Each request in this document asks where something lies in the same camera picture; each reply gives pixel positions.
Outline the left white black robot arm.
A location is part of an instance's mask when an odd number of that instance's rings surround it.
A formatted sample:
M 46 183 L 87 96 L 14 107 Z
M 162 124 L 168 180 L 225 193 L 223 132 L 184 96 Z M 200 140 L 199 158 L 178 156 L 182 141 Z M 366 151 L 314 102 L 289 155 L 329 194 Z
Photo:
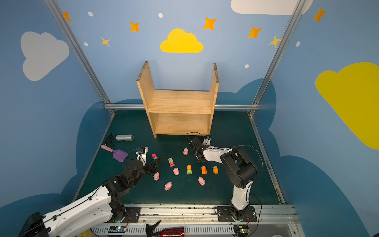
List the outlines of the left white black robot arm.
M 36 212 L 25 221 L 21 237 L 74 237 L 96 225 L 122 221 L 126 216 L 121 199 L 145 175 L 158 172 L 158 161 L 151 164 L 141 159 L 127 163 L 123 171 L 103 182 L 86 196 L 41 215 Z

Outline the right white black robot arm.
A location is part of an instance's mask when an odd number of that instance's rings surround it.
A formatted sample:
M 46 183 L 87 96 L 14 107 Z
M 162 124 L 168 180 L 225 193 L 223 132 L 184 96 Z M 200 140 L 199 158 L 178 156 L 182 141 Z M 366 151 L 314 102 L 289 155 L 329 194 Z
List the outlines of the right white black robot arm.
M 219 148 L 210 145 L 209 139 L 200 141 L 195 137 L 189 142 L 194 156 L 202 163 L 216 162 L 224 166 L 232 182 L 233 196 L 230 203 L 231 215 L 235 220 L 242 218 L 249 210 L 251 186 L 258 177 L 259 169 L 242 146 Z

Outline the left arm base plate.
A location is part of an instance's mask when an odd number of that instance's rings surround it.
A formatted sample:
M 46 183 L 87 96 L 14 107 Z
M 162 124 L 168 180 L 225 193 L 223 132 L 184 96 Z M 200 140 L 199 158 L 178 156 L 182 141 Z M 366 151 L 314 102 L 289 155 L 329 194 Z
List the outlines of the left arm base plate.
M 139 221 L 141 207 L 124 206 L 113 212 L 110 222 L 114 223 L 137 223 Z

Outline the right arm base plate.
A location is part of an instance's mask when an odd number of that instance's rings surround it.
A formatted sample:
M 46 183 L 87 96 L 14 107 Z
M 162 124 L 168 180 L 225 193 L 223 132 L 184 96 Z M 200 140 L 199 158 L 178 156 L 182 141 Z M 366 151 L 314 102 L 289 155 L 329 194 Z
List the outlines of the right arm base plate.
M 247 206 L 237 210 L 230 206 L 216 206 L 215 212 L 219 222 L 257 222 L 258 216 L 254 207 Z

